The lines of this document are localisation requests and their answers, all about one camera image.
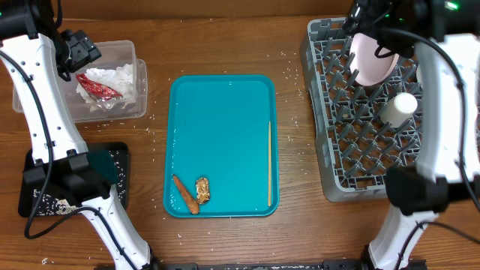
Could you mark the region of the red snack wrapper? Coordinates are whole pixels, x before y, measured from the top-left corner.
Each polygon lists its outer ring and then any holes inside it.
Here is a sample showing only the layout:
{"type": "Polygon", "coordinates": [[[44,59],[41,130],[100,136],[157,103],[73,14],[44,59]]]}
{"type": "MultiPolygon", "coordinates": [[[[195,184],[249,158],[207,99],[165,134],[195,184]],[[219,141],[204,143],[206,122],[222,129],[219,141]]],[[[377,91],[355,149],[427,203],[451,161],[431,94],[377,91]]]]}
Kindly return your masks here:
{"type": "Polygon", "coordinates": [[[108,85],[89,79],[84,73],[77,74],[76,79],[88,96],[97,102],[110,101],[115,98],[123,97],[122,94],[113,88],[110,88],[108,85]]]}

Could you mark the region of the large pink plate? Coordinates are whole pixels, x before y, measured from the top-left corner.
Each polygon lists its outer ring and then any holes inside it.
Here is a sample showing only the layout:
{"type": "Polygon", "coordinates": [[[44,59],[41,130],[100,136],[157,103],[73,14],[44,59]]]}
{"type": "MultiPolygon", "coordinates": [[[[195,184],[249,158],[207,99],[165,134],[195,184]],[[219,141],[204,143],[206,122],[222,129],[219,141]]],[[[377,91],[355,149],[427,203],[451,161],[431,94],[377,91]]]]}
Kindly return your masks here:
{"type": "Polygon", "coordinates": [[[398,54],[377,58],[374,53],[378,48],[377,41],[365,34],[353,36],[349,52],[354,58],[349,70],[352,73],[358,71],[355,81],[362,86],[373,86],[384,81],[400,58],[398,54]]]}

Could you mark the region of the white cup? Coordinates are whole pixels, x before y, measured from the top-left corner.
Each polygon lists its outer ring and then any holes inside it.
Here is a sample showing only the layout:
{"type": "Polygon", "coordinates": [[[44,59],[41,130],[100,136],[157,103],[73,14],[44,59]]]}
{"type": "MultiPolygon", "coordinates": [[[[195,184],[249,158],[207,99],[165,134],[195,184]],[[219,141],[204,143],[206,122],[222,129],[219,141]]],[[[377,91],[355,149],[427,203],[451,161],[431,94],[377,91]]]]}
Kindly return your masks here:
{"type": "Polygon", "coordinates": [[[418,101],[410,93],[401,92],[393,97],[380,113],[383,123],[390,123],[392,128],[399,128],[417,110],[418,101]]]}

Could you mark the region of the wooden chopstick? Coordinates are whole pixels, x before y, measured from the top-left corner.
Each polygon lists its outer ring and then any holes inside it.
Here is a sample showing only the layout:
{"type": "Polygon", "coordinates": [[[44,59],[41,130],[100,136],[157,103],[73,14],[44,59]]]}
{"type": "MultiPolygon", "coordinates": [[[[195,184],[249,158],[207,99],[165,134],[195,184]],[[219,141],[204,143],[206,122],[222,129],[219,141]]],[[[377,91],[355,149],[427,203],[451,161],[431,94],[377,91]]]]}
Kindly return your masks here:
{"type": "Polygon", "coordinates": [[[272,205],[272,123],[268,122],[268,207],[272,205]]]}

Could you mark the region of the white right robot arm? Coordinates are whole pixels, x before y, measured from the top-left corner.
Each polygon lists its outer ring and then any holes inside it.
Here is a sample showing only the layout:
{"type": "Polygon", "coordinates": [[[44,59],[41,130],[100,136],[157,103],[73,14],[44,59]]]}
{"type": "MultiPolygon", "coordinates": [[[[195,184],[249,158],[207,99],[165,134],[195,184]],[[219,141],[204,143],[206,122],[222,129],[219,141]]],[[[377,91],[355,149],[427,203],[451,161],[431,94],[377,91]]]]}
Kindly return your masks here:
{"type": "Polygon", "coordinates": [[[479,199],[477,1],[355,1],[343,23],[373,38],[366,61],[415,57],[421,70],[422,138],[414,166],[392,167],[390,208],[361,256],[364,269],[424,269],[410,253],[449,204],[479,199]]]}

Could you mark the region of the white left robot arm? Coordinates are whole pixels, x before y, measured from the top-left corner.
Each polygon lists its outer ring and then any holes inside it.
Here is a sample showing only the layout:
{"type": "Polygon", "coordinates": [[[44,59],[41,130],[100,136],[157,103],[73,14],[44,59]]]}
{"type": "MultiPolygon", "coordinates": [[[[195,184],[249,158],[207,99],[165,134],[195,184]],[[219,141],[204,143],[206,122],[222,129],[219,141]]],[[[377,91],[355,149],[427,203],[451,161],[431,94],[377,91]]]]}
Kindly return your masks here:
{"type": "Polygon", "coordinates": [[[109,151],[89,151],[71,118],[58,81],[101,57],[81,30],[59,31],[60,8],[50,1],[1,2],[1,60],[22,104],[31,137],[33,166],[23,181],[45,193],[58,194],[73,211],[45,230],[32,234],[41,203],[28,214],[24,235],[37,239],[81,214],[97,231],[115,269],[160,269],[161,263],[131,223],[119,199],[116,167],[109,151]]]}

